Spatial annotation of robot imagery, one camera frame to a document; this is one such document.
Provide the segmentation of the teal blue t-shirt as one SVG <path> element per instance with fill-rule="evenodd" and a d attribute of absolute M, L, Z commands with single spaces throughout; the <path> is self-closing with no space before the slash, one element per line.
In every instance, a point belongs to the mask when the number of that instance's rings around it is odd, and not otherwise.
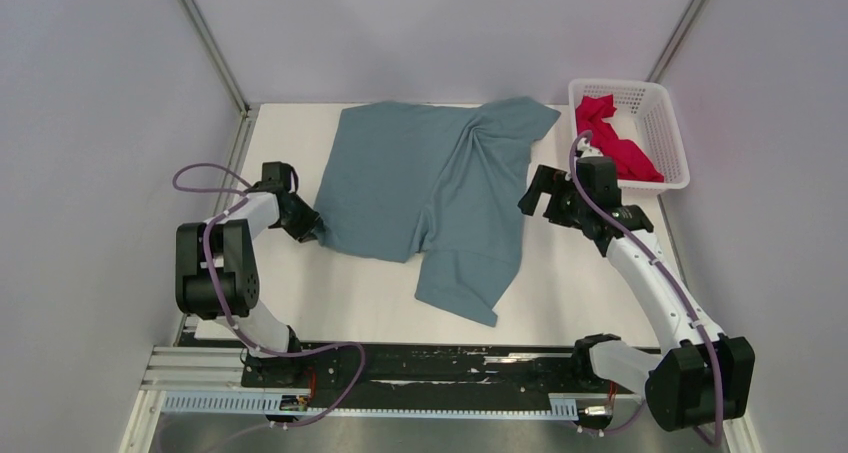
<path fill-rule="evenodd" d="M 531 150 L 559 117 L 529 97 L 344 109 L 315 200 L 319 243 L 397 263 L 420 255 L 417 300 L 494 326 L 522 262 Z"/>

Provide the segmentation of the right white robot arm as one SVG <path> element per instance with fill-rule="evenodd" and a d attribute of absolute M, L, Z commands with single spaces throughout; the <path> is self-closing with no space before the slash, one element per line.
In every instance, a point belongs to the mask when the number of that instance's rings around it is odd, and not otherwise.
<path fill-rule="evenodd" d="M 578 158 L 570 172 L 538 167 L 520 211 L 533 215 L 544 194 L 550 197 L 544 218 L 595 244 L 631 289 L 659 342 L 659 353 L 649 354 L 613 334 L 587 336 L 574 345 L 575 384 L 592 391 L 612 382 L 638 394 L 665 431 L 744 416 L 752 345 L 728 336 L 670 270 L 647 214 L 624 204 L 613 161 Z"/>

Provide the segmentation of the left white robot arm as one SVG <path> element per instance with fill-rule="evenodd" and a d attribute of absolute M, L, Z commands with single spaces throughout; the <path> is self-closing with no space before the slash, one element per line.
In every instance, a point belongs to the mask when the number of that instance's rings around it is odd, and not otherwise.
<path fill-rule="evenodd" d="M 266 162 L 250 183 L 228 168 L 233 183 L 219 188 L 234 203 L 202 222 L 176 231 L 175 299 L 181 312 L 228 328 L 247 350 L 246 363 L 267 372 L 279 385 L 297 385 L 306 361 L 293 329 L 279 321 L 260 299 L 255 240 L 282 230 L 293 240 L 316 240 L 321 216 L 298 194 L 293 166 Z"/>

